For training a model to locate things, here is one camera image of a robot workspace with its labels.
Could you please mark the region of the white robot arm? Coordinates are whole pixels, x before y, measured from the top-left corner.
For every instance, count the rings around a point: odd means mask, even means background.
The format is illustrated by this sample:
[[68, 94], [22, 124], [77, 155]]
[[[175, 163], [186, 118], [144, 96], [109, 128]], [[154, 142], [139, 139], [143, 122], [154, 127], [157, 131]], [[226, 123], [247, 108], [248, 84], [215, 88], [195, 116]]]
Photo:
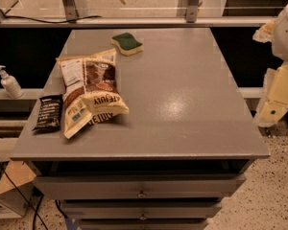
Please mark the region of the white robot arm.
[[267, 69], [253, 118], [259, 127], [271, 127], [288, 112], [288, 4], [277, 18], [257, 30], [252, 39], [270, 41], [273, 55], [283, 60], [276, 70]]

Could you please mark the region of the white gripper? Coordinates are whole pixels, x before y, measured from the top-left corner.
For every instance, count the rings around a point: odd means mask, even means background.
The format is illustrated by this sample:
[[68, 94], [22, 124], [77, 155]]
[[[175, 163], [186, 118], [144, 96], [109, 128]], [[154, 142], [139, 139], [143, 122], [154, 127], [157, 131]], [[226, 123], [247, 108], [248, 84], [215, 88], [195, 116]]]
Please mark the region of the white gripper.
[[[257, 42], [271, 42], [276, 21], [270, 20], [252, 36]], [[275, 125], [288, 112], [288, 61], [276, 70], [269, 68], [263, 82], [262, 96], [254, 116], [259, 127]]]

